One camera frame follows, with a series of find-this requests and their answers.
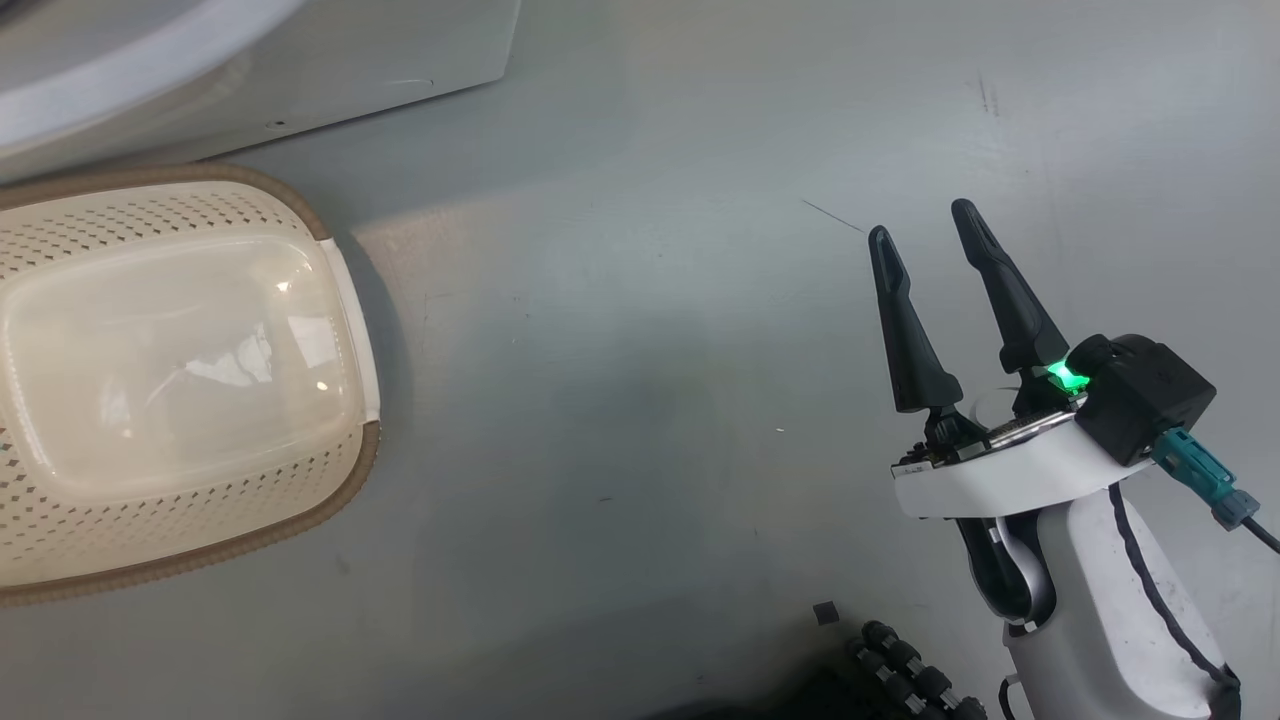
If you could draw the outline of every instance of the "transparent plastic lid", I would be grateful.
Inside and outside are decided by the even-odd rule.
[[[324,252],[265,228],[127,242],[5,281],[0,372],[28,471],[77,502],[244,475],[364,413]]]

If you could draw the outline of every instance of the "black cable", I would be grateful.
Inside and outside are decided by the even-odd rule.
[[[1015,720],[1014,708],[1009,707],[1009,678],[1000,682],[1000,711],[1005,714],[1005,720]]]
[[[1190,656],[1192,662],[1194,662],[1197,667],[1208,673],[1208,676],[1212,678],[1215,683],[1220,685],[1239,687],[1239,680],[1204,657],[1204,653],[1201,652],[1201,650],[1196,647],[1196,643],[1193,643],[1192,639],[1187,637],[1187,633],[1183,632],[1183,626],[1178,624],[1178,619],[1174,618],[1174,612],[1169,610],[1169,605],[1165,603],[1165,598],[1160,597],[1160,589],[1156,587],[1156,580],[1151,578],[1151,570],[1147,568],[1147,561],[1142,557],[1142,548],[1138,547],[1138,538],[1134,537],[1133,527],[1129,524],[1129,512],[1125,511],[1124,498],[1120,496],[1120,483],[1111,486],[1108,495],[1111,496],[1111,507],[1115,509],[1116,529],[1120,530],[1120,538],[1124,539],[1125,555],[1129,556],[1129,564],[1133,565],[1133,571],[1137,573],[1138,579],[1142,580],[1142,589],[1147,593],[1147,600],[1156,610],[1156,614],[1160,615],[1160,619],[1165,621],[1165,626],[1169,628],[1169,635],[1174,638],[1178,647],[1187,651],[1187,655]]]
[[[1263,529],[1257,520],[1254,520],[1253,518],[1245,518],[1240,524],[1248,528],[1249,532],[1253,533],[1254,537],[1262,541],[1267,547],[1280,553],[1280,539],[1276,539],[1275,536],[1266,532],[1266,529]]]

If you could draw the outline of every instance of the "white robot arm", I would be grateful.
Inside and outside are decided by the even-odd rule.
[[[895,402],[901,413],[929,413],[924,442],[892,466],[902,510],[956,521],[974,582],[1006,621],[1011,679],[1036,720],[1238,719],[1239,682],[1119,486],[1156,462],[1226,529],[1243,524],[1275,548],[1252,520],[1257,502],[1187,434],[1216,391],[1140,336],[1094,336],[1068,357],[978,210],[966,200],[951,210],[1000,325],[1001,364],[1021,387],[1014,420],[1000,428],[956,411],[960,384],[911,306],[893,241],[873,229]]]

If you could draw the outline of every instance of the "teal cable connector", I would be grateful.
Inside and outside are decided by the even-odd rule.
[[[1196,491],[1208,503],[1213,519],[1228,530],[1239,528],[1261,507],[1249,493],[1236,489],[1235,475],[1181,428],[1161,434],[1151,450],[1151,459],[1175,480]]]

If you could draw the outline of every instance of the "small black square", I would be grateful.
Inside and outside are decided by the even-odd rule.
[[[840,612],[836,612],[835,602],[819,602],[813,606],[813,615],[819,625],[829,625],[840,621]]]

